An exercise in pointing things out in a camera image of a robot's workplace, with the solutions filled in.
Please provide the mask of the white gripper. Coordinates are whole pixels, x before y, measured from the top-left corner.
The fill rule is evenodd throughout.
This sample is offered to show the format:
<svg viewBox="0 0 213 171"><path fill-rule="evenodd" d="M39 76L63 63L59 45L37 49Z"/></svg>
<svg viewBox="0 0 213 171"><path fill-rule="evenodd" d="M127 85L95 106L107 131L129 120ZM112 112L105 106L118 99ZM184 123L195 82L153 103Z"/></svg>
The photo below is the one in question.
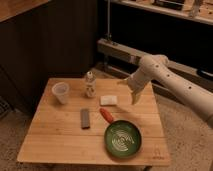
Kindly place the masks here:
<svg viewBox="0 0 213 171"><path fill-rule="evenodd" d="M150 82L150 78L147 77L143 72L137 70L132 73L127 79L123 79L117 82L117 84L128 85L132 90L132 104L135 105L141 97L142 90Z"/></svg>

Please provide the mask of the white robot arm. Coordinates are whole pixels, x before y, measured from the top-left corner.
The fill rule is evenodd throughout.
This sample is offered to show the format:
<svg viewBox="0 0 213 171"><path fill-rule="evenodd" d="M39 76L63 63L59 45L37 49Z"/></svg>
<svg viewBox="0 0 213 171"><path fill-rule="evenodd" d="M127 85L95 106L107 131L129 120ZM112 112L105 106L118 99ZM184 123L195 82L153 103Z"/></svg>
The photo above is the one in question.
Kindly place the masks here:
<svg viewBox="0 0 213 171"><path fill-rule="evenodd" d="M213 129L213 93L172 72L168 63L165 55L144 55L139 60L138 69L119 81L131 90L131 104L135 105L145 86L156 80Z"/></svg>

